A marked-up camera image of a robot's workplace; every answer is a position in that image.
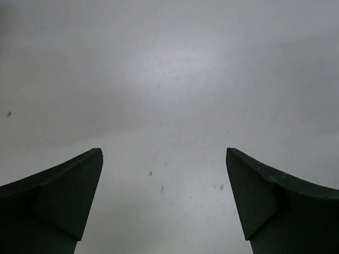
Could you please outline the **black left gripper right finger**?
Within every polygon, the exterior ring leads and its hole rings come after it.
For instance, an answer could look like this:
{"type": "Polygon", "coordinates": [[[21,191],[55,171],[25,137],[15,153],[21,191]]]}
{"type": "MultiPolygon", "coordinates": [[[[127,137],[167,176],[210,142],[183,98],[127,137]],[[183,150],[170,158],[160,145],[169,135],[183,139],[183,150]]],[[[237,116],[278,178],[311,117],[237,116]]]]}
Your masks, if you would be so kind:
{"type": "Polygon", "coordinates": [[[338,253],[338,190],[228,148],[226,167],[253,253],[338,253]]]}

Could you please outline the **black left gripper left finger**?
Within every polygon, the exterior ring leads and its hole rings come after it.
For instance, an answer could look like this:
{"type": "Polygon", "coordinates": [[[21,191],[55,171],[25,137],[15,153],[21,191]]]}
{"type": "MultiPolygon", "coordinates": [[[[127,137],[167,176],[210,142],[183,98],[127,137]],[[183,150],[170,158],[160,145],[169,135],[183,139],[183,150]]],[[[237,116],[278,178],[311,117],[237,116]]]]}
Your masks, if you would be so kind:
{"type": "Polygon", "coordinates": [[[1,186],[1,253],[74,253],[103,168],[103,152],[1,186]]]}

